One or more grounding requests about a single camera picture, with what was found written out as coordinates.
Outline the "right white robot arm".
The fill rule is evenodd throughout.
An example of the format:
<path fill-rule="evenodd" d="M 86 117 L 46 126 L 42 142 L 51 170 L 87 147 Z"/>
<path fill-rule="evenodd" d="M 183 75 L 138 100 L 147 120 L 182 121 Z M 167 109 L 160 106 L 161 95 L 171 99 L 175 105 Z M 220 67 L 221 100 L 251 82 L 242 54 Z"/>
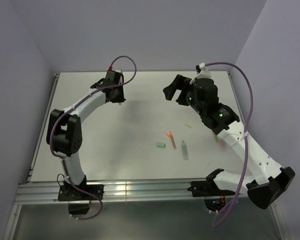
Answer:
<path fill-rule="evenodd" d="M 218 168 L 205 180 L 193 181 L 188 188 L 193 197 L 233 196 L 236 191 L 247 195 L 260 209 L 269 207 L 289 187 L 296 173 L 271 158 L 245 131 L 239 116 L 221 103 L 218 88 L 211 78 L 190 79 L 178 74 L 163 89 L 165 99 L 172 100 L 176 91 L 179 105 L 190 106 L 202 123 L 223 140 L 243 161 L 250 175 L 241 176 Z"/>

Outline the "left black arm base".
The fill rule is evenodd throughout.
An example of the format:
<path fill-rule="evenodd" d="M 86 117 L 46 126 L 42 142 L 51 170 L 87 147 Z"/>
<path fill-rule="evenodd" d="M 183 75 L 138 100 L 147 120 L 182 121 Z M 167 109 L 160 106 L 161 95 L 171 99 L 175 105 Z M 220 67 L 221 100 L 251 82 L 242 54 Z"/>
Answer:
<path fill-rule="evenodd" d="M 73 187 L 67 182 L 59 186 L 57 200 L 59 202 L 68 202 L 68 213 L 73 218 L 79 220 L 89 220 L 98 216 L 103 210 L 103 184 L 87 184 L 83 182 L 79 186 Z M 91 216 L 87 216 L 91 210 L 92 201 L 100 203 L 99 210 Z"/>

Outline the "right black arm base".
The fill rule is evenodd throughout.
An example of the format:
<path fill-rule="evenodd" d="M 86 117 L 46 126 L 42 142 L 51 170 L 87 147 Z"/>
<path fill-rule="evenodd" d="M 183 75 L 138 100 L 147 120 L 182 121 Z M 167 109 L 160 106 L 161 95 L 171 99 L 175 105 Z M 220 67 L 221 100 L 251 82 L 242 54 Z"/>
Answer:
<path fill-rule="evenodd" d="M 187 188 L 194 198 L 208 197 L 204 204 L 209 211 L 220 211 L 226 205 L 226 196 L 234 196 L 231 190 L 220 190 L 212 180 L 191 181 Z"/>

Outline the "green highlighter pen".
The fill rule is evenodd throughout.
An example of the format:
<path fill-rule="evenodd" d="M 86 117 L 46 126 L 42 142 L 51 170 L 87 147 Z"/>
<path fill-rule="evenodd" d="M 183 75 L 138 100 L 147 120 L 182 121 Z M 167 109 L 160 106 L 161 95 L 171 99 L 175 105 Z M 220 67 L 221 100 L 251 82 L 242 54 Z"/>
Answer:
<path fill-rule="evenodd" d="M 185 141 L 183 140 L 181 143 L 181 150 L 182 150 L 182 157 L 185 161 L 189 159 L 189 154 L 188 154 L 188 147 Z"/>

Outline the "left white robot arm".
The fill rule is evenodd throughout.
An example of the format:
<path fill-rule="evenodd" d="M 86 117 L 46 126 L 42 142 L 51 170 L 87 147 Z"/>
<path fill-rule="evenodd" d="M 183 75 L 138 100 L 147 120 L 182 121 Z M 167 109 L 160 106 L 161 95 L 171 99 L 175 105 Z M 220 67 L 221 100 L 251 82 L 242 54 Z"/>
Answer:
<path fill-rule="evenodd" d="M 54 109 L 49 115 L 46 142 L 51 153 L 61 159 L 65 181 L 72 184 L 69 194 L 76 200 L 85 198 L 88 193 L 87 186 L 82 184 L 86 175 L 79 157 L 83 143 L 82 123 L 106 103 L 123 103 L 124 83 L 123 72 L 110 68 L 78 101 L 63 110 Z"/>

